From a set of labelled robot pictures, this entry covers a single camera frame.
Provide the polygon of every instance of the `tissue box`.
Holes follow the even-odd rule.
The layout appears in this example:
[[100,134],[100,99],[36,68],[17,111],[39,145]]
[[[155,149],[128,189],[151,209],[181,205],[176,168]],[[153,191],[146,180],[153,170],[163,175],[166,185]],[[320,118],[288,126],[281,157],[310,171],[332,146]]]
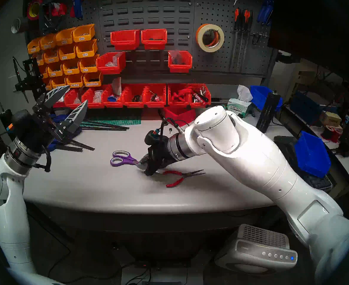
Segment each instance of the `tissue box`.
[[251,107],[252,102],[245,102],[239,99],[230,99],[227,103],[227,110],[234,112],[236,115],[246,116]]
[[338,127],[342,121],[339,115],[327,111],[322,111],[319,120],[322,122],[323,125],[331,125],[334,127]]

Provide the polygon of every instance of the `masking tape roll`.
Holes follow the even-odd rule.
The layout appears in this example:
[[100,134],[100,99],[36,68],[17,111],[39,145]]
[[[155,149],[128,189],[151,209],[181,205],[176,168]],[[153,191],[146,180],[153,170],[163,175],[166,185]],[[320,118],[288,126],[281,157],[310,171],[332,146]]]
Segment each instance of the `masking tape roll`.
[[[208,31],[214,32],[214,39],[210,44],[203,43],[203,36]],[[203,24],[201,25],[196,32],[196,41],[199,47],[205,52],[212,53],[218,51],[223,43],[225,42],[225,34],[223,33],[222,28],[215,24]]]

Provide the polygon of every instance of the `blue bin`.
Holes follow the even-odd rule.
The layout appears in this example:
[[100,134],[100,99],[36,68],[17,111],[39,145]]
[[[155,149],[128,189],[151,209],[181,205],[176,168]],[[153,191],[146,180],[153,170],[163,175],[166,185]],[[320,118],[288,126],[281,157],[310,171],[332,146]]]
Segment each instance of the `blue bin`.
[[294,149],[300,169],[319,178],[327,174],[331,161],[320,138],[302,131]]
[[[251,87],[251,102],[256,105],[256,107],[262,111],[264,108],[265,101],[267,100],[267,96],[269,92],[272,92],[270,88],[264,86],[250,86]],[[276,107],[276,111],[280,110],[281,105],[283,104],[283,98],[280,98],[278,105]]]

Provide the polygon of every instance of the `green cutting mat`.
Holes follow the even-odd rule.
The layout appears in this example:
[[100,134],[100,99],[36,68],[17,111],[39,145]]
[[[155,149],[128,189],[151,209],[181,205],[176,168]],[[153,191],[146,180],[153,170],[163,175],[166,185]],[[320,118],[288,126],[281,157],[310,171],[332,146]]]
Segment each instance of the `green cutting mat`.
[[[104,122],[111,125],[141,124],[141,109],[113,108],[112,110],[94,110],[86,116],[88,121]],[[91,126],[83,121],[81,126]]]

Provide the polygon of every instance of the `red plastic bin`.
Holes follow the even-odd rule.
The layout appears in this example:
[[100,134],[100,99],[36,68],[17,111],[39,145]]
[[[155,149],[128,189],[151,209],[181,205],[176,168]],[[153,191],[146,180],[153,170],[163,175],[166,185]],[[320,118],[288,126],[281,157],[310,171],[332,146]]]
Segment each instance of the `red plastic bin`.
[[103,89],[103,93],[102,93],[103,105],[105,105],[107,108],[121,108],[121,107],[123,107],[122,97],[119,97],[119,99],[116,102],[109,102],[107,100],[107,98],[113,94],[113,88],[112,88],[111,84],[102,85],[101,88]]
[[186,109],[179,107],[164,107],[163,108],[164,116],[173,118],[179,126],[186,125],[187,123],[191,123],[196,119],[196,111],[195,109]]
[[[122,84],[122,103],[130,108],[143,108],[143,90],[145,84]],[[141,102],[132,102],[132,98],[136,95],[140,95]]]
[[95,96],[95,92],[99,91],[99,90],[103,90],[103,88],[101,87],[94,87],[94,88],[89,88],[83,95],[82,95],[82,102],[85,102],[86,100],[88,101],[88,108],[104,108],[104,105],[101,102],[99,103],[94,103],[93,99]]
[[65,107],[70,109],[76,109],[80,104],[74,103],[75,99],[78,97],[78,89],[70,90],[64,97],[63,102]]
[[166,29],[145,29],[141,31],[141,43],[146,50],[164,50],[168,40]]
[[[151,101],[153,94],[161,97],[162,101]],[[143,103],[149,108],[162,108],[166,105],[166,84],[146,84],[143,92]]]
[[193,57],[188,51],[178,51],[182,57],[182,60],[185,64],[173,64],[172,57],[169,55],[168,51],[168,67],[172,73],[189,73],[189,69],[193,65]]
[[110,43],[116,50],[135,50],[140,45],[140,29],[112,31]]
[[188,87],[188,84],[168,84],[168,105],[171,107],[186,107],[191,102],[191,95],[185,95],[184,101],[173,101],[173,93],[178,93],[178,91],[183,90]]
[[206,86],[206,84],[188,84],[188,86],[190,86],[196,93],[199,92],[199,89],[205,88],[206,89],[205,97],[208,98],[208,100],[209,100],[206,105],[202,105],[202,103],[199,103],[199,102],[193,103],[190,100],[190,106],[192,108],[208,107],[211,104],[211,94],[210,94],[209,89]]
[[[117,56],[117,66],[108,67],[108,62],[113,62],[113,57]],[[97,69],[102,71],[104,75],[117,75],[126,67],[125,52],[109,52],[96,59]]]

